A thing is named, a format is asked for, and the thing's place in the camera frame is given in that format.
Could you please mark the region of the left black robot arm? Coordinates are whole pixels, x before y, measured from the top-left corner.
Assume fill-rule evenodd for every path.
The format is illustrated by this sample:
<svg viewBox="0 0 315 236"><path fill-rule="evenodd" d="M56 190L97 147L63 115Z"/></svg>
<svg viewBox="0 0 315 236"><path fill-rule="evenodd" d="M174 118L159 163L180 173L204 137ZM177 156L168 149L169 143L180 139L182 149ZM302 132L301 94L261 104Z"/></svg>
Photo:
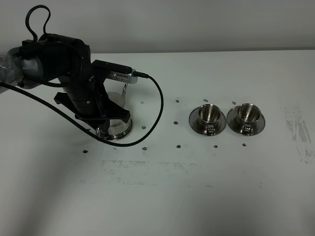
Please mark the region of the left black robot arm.
<svg viewBox="0 0 315 236"><path fill-rule="evenodd" d="M22 88L32 89L58 79L63 92L54 100L77 119L94 129L107 129L119 122L130 126L130 112L110 99L104 81L116 74L129 79L131 67L91 61L90 48L82 40L57 34L43 35L35 43L25 40L8 54L22 73L18 83Z"/></svg>

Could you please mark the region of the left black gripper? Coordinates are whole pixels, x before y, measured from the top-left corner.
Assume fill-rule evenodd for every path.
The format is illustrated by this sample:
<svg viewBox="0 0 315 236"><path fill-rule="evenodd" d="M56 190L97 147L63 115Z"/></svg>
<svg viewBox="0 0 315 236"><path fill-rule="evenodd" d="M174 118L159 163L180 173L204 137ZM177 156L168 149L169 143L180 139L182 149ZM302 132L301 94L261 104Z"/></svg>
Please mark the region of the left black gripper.
<svg viewBox="0 0 315 236"><path fill-rule="evenodd" d="M119 119L127 123L130 112L108 98L103 85L107 70L91 63L90 47L86 44L73 44L81 56L82 63L76 55L71 57L70 70L58 77L61 83L70 83L64 87L64 93L58 93L55 101L63 104L75 118L88 124L93 129L109 127L110 119Z"/></svg>

